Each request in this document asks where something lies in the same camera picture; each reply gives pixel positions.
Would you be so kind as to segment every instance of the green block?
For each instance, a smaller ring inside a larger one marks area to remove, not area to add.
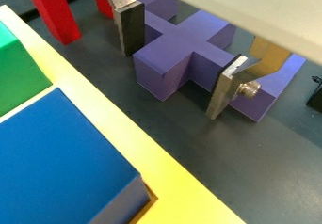
[[[51,84],[20,40],[0,22],[0,116]]]

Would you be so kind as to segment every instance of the red pillar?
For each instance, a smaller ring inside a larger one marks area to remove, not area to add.
[[[114,17],[114,9],[109,3],[109,0],[96,0],[96,7],[98,10],[107,15],[110,18],[115,18]]]
[[[58,40],[63,44],[78,40],[82,35],[67,0],[34,0],[34,3]]]

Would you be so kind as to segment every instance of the yellow surface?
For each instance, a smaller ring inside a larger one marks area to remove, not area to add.
[[[0,7],[0,20],[22,40],[54,85],[139,170],[157,194],[159,199],[139,224],[245,223],[7,6]]]
[[[183,0],[322,65],[322,0]]]

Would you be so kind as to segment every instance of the purple block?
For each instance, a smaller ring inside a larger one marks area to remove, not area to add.
[[[258,79],[262,88],[254,99],[250,100],[245,96],[239,96],[230,105],[258,122],[266,115],[305,61],[304,57],[292,55],[280,72]]]
[[[165,20],[170,20],[178,13],[178,0],[139,0],[146,11],[154,12]]]
[[[165,101],[187,80],[207,91],[219,70],[234,58],[223,49],[233,41],[235,26],[198,11],[179,25],[166,20],[177,15],[177,0],[141,0],[146,4],[146,46],[134,54],[138,81]],[[305,58],[293,55],[282,70],[261,78],[253,100],[239,96],[230,105],[259,121],[298,72]]]
[[[210,91],[219,69],[234,58],[217,45],[229,46],[235,27],[203,11],[179,25],[146,11],[146,26],[149,44],[134,54],[139,83],[162,101],[187,80]]]

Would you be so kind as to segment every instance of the blue block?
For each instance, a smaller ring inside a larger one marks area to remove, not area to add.
[[[0,124],[0,223],[127,223],[147,201],[138,171],[59,89]]]

